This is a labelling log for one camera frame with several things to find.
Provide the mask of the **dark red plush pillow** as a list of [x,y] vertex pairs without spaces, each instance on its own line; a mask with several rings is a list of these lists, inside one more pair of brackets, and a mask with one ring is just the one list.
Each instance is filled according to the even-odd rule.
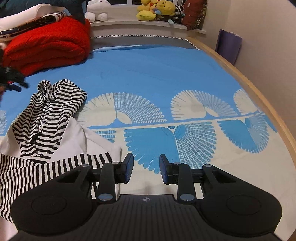
[[198,29],[207,11],[207,0],[186,0],[183,4],[182,24],[187,30]]

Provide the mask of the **red knitted blanket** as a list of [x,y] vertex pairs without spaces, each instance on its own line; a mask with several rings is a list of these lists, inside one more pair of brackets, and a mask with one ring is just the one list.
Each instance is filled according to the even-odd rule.
[[90,53],[90,22],[71,16],[27,31],[4,49],[2,65],[24,76],[40,70],[77,64]]

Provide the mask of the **white plush bunny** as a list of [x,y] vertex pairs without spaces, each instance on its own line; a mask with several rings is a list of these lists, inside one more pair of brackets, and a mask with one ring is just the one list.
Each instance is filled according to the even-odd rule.
[[95,21],[105,22],[108,20],[108,12],[111,8],[110,2],[106,0],[92,0],[87,3],[85,18],[93,23]]

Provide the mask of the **yellow plush toys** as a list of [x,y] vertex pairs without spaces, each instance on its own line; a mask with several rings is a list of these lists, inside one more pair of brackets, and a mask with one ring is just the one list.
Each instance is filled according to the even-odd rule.
[[140,1],[136,18],[139,21],[154,21],[163,16],[174,16],[176,5],[171,1]]

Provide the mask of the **black white striped hooded top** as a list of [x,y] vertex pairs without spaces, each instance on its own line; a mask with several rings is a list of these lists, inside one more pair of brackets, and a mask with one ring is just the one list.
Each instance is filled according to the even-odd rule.
[[82,164],[100,168],[121,149],[74,119],[87,97],[72,81],[43,80],[1,141],[1,219],[24,192]]

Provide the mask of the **purple bag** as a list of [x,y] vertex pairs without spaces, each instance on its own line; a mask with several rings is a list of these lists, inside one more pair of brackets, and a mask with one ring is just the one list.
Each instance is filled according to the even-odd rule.
[[232,65],[235,64],[242,46],[242,38],[233,32],[220,29],[215,52]]

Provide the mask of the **folded white clothes stack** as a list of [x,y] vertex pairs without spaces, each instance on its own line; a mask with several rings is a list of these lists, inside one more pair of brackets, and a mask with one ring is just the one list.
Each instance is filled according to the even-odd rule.
[[1,41],[11,41],[17,35],[35,27],[45,16],[52,16],[53,22],[58,22],[67,16],[66,8],[38,4],[20,13],[1,18]]

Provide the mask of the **blue white patterned bedsheet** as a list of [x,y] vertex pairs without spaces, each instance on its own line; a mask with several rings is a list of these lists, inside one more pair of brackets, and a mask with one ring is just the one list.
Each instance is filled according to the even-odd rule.
[[280,132],[242,86],[204,51],[172,46],[94,50],[81,64],[41,71],[30,88],[1,103],[1,136],[38,84],[68,79],[87,93],[76,124],[134,155],[119,194],[174,194],[159,156],[199,169],[214,165],[274,195],[282,207],[276,234],[295,230],[295,166]]

